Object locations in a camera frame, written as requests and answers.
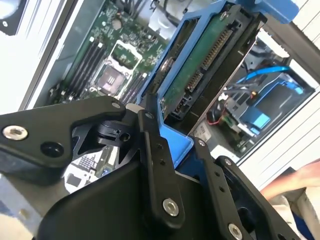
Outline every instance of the electronic component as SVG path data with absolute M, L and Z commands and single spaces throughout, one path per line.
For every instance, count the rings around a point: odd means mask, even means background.
M 106 2 L 78 51 L 55 103 L 106 94 L 122 99 L 132 81 L 140 80 L 137 76 L 153 69 L 165 46 L 155 32 L 120 11 L 111 1 Z
M 126 79 L 125 75 L 117 71 L 110 65 L 107 65 L 103 71 L 102 76 L 97 82 L 97 86 L 100 88 L 100 91 L 106 95 L 115 95 L 119 86 Z

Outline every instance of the silver bolt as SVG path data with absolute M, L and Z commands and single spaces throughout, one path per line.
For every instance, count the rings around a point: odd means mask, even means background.
M 198 140 L 198 143 L 199 143 L 202 147 L 204 147 L 204 146 L 206 145 L 205 142 L 202 141 L 201 139 Z
M 27 210 L 25 209 L 20 209 L 19 211 L 19 215 L 24 219 L 24 220 L 27 220 L 29 218 L 29 213 Z
M 150 118 L 150 119 L 153 119 L 153 118 L 154 118 L 154 116 L 153 116 L 151 113 L 149 113 L 149 112 L 146 112 L 145 115 L 146 115 L 148 118 Z
M 176 217 L 179 214 L 179 207 L 171 198 L 167 198 L 162 202 L 163 209 L 167 214 Z
M 28 136 L 28 131 L 22 126 L 7 126 L 2 130 L 3 136 L 14 141 L 21 141 Z
M 225 19 L 227 17 L 228 13 L 226 11 L 224 11 L 221 16 L 220 16 L 220 21 L 222 21 L 223 19 Z
M 234 225 L 233 223 L 230 223 L 228 225 L 229 231 L 231 233 L 231 235 L 236 239 L 236 240 L 242 240 L 242 233 L 240 231 L 240 229 Z
M 225 163 L 226 163 L 227 165 L 229 165 L 229 166 L 232 165 L 232 162 L 231 162 L 228 158 L 225 158 L 224 161 L 225 161 Z
M 117 109 L 121 108 L 121 106 L 120 106 L 118 103 L 116 103 L 116 102 L 113 102 L 113 103 L 112 103 L 112 106 L 114 106 L 114 107 L 117 108 Z

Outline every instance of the white wall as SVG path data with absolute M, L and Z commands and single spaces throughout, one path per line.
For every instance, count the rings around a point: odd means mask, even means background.
M 319 0 L 294 0 L 300 12 L 293 22 L 299 29 L 320 48 L 320 1 Z

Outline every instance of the black cable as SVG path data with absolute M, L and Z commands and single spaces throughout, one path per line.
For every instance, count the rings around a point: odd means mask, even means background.
M 242 62 L 242 66 L 243 66 L 246 74 L 248 75 L 248 74 L 249 74 L 249 69 L 248 69 L 248 65 L 247 65 L 246 61 L 243 61 L 243 62 Z
M 156 6 L 156 8 L 158 8 L 161 12 L 164 13 L 164 15 L 166 16 L 166 18 L 169 20 L 170 23 L 172 23 L 175 27 L 179 25 L 180 21 L 167 12 L 168 0 L 164 0 L 163 7 L 159 4 L 157 0 L 152 2 Z

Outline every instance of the hand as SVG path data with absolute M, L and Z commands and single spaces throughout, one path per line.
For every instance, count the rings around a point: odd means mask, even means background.
M 301 187 L 320 187 L 320 159 L 303 166 L 295 174 Z

